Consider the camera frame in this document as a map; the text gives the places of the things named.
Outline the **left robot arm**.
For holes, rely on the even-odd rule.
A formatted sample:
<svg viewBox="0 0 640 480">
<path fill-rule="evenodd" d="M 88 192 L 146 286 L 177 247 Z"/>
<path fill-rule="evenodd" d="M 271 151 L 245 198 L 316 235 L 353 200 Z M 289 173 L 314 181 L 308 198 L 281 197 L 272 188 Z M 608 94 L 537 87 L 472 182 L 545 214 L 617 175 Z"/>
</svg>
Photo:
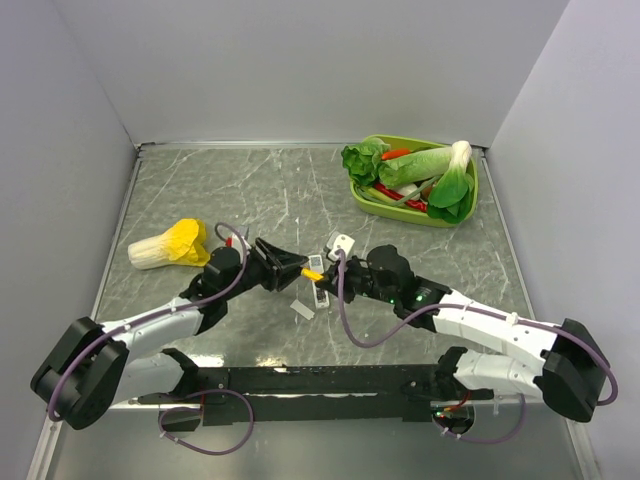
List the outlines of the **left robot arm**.
<svg viewBox="0 0 640 480">
<path fill-rule="evenodd" d="M 216 248 L 201 273 L 167 304 L 119 321 L 75 320 L 33 375 L 30 388 L 55 420 L 84 429 L 114 404 L 152 393 L 192 398 L 197 366 L 169 343 L 198 336 L 228 312 L 231 299 L 261 286 L 279 292 L 308 259 L 261 238 Z"/>
</svg>

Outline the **yellow handled screwdriver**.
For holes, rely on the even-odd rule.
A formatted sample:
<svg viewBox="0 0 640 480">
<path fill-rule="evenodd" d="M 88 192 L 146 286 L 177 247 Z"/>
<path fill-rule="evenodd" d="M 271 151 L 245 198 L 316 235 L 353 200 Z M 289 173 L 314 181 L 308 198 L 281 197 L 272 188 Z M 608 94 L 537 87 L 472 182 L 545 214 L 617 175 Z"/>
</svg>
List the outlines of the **yellow handled screwdriver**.
<svg viewBox="0 0 640 480">
<path fill-rule="evenodd" d="M 313 282 L 318 282 L 321 281 L 323 279 L 323 274 L 319 273 L 319 272 L 315 272 L 311 269 L 308 268 L 302 268 L 301 269 L 301 275 L 310 279 Z"/>
</svg>

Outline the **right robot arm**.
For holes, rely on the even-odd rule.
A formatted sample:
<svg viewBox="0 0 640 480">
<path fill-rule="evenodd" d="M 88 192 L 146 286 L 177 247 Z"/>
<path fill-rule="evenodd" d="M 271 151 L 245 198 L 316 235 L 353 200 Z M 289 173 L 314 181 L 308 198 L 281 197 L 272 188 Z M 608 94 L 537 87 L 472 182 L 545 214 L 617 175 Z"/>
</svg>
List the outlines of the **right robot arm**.
<svg viewBox="0 0 640 480">
<path fill-rule="evenodd" d="M 358 296 L 381 301 L 392 306 L 402 325 L 488 348 L 486 354 L 462 349 L 447 357 L 436 383 L 448 398 L 467 390 L 523 395 L 587 423 L 597 407 L 618 397 L 609 361 L 579 321 L 539 322 L 478 303 L 416 275 L 393 245 L 376 247 L 364 259 L 347 257 L 339 248 L 330 257 L 325 272 L 305 275 L 341 306 Z"/>
</svg>

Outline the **white battery cover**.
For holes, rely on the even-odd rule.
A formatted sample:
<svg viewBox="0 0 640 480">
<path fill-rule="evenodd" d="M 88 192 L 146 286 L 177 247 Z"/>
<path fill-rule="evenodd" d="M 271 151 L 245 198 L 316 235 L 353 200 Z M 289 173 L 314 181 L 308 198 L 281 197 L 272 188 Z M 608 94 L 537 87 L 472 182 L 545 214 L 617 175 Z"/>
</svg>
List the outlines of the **white battery cover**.
<svg viewBox="0 0 640 480">
<path fill-rule="evenodd" d="M 293 309 L 298 315 L 306 320 L 311 320 L 315 316 L 315 312 L 301 303 L 299 300 L 294 300 L 290 304 L 290 308 Z"/>
</svg>

